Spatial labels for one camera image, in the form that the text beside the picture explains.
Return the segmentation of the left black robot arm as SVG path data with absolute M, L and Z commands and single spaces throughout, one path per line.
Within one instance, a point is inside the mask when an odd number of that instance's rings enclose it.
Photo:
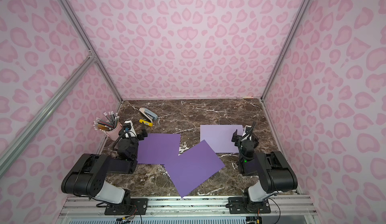
M 128 190 L 106 182 L 108 173 L 133 174 L 138 164 L 139 142 L 148 136 L 146 127 L 136 133 L 131 121 L 126 121 L 114 141 L 112 150 L 117 156 L 82 154 L 61 184 L 61 191 L 75 196 L 86 196 L 111 205 L 128 206 Z

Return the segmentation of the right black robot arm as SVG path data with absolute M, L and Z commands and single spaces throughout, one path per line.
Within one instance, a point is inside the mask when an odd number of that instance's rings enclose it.
M 257 152 L 258 138 L 247 127 L 243 135 L 235 131 L 231 140 L 238 148 L 238 171 L 257 176 L 258 182 L 244 191 L 246 203 L 261 203 L 272 195 L 297 189 L 298 179 L 281 151 Z

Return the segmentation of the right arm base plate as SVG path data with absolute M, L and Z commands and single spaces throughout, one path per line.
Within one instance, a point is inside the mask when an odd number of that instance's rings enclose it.
M 230 214 L 270 214 L 271 209 L 267 200 L 251 202 L 244 197 L 229 197 L 225 205 Z

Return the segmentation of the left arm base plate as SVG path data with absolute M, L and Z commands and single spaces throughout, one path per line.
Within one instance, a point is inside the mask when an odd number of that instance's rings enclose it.
M 147 198 L 132 198 L 128 204 L 108 204 L 104 214 L 106 216 L 145 215 L 147 207 Z

